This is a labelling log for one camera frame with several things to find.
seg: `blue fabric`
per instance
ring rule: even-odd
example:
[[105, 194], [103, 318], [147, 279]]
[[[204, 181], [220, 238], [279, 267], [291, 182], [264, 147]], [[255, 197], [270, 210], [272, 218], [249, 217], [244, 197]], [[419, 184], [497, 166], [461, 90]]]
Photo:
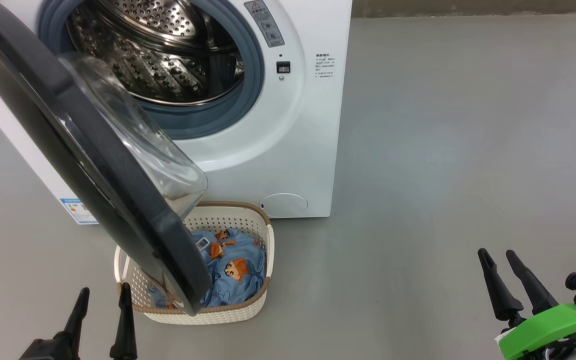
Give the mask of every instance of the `blue fabric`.
[[[201, 299], [204, 308], [240, 304], [261, 289], [266, 278], [266, 253], [253, 237], [236, 228], [228, 228], [220, 239], [208, 230], [192, 233], [195, 242], [201, 238], [210, 242], [201, 257], [212, 277], [212, 287]], [[170, 308], [172, 304], [158, 285], [151, 282], [148, 291], [157, 308]]]
[[[208, 230], [202, 230], [202, 231], [196, 231], [192, 233], [192, 239], [195, 242], [198, 242], [199, 240], [201, 240], [201, 238], [206, 238], [208, 239], [208, 241], [211, 244], [219, 244], [219, 242], [217, 241], [217, 237], [215, 237], [215, 234], [213, 234], [212, 232], [208, 231]], [[211, 246], [208, 246], [206, 248], [204, 248], [201, 251], [201, 257], [203, 258], [203, 263], [206, 264], [206, 267], [208, 267], [208, 272], [210, 273], [211, 278], [215, 278], [215, 269], [217, 268], [217, 262], [219, 261], [218, 258], [212, 259], [211, 258]], [[201, 298], [201, 306], [203, 306], [204, 308], [206, 306], [208, 306], [208, 303], [210, 303], [211, 297], [212, 297], [213, 293], [212, 293], [212, 287], [210, 290], [208, 290], [208, 292], [206, 292], [206, 294], [204, 294], [203, 298]]]
[[266, 253], [250, 235], [228, 228], [220, 242], [223, 257], [214, 266], [214, 282], [206, 306], [240, 304], [254, 296], [266, 278]]

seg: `warning label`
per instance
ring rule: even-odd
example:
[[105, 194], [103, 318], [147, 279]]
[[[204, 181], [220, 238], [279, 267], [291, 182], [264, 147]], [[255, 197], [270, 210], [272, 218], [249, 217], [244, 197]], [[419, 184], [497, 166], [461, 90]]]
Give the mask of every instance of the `warning label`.
[[327, 52], [315, 55], [315, 79], [332, 78], [335, 75], [335, 58]]
[[279, 31], [279, 27], [277, 27], [273, 14], [270, 13], [263, 0], [244, 2], [244, 6], [254, 19], [259, 30], [261, 30], [261, 34], [263, 34], [265, 43], [268, 44], [269, 48], [285, 44], [284, 37]]
[[80, 225], [99, 224], [97, 219], [90, 213], [86, 205], [78, 198], [60, 198], [61, 203], [66, 207], [73, 219]]

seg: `laundry basket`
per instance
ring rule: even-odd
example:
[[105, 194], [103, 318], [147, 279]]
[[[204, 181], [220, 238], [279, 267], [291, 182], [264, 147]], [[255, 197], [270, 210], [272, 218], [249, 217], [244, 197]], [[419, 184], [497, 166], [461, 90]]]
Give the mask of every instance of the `laundry basket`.
[[213, 233], [226, 228], [235, 228], [250, 235], [262, 244], [265, 250], [265, 280], [259, 292], [243, 303], [215, 307], [204, 307], [195, 316], [180, 309], [155, 307], [148, 290], [150, 276], [142, 272], [126, 253], [117, 246], [114, 253], [114, 278], [117, 289], [122, 283], [130, 284], [132, 309], [146, 314], [156, 322], [178, 325], [210, 325], [246, 321], [254, 317], [266, 302], [266, 290], [273, 275], [275, 261], [275, 234], [270, 219], [263, 210], [242, 202], [202, 202], [183, 221], [190, 231], [210, 230]]

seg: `basket handle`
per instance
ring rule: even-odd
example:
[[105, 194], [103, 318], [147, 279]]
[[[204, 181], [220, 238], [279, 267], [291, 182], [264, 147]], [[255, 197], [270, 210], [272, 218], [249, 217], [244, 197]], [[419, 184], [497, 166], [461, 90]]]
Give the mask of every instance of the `basket handle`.
[[[122, 271], [122, 258], [125, 257], [123, 263], [123, 271]], [[120, 248], [114, 249], [114, 280], [121, 284], [124, 282], [126, 276], [128, 276], [128, 265], [130, 263], [130, 257]]]
[[268, 229], [268, 235], [265, 240], [265, 253], [268, 255], [265, 263], [268, 267], [265, 269], [265, 276], [272, 278], [273, 267], [275, 266], [275, 231], [273, 230], [273, 226], [270, 224], [265, 227]]

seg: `open door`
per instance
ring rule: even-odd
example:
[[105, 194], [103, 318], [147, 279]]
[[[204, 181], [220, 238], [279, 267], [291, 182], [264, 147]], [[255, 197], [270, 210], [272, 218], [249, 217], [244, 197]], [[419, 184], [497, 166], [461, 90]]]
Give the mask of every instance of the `open door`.
[[50, 164], [114, 241], [195, 315], [211, 278], [183, 218], [206, 176], [108, 66], [55, 56], [0, 5], [0, 59], [42, 116], [20, 118]]

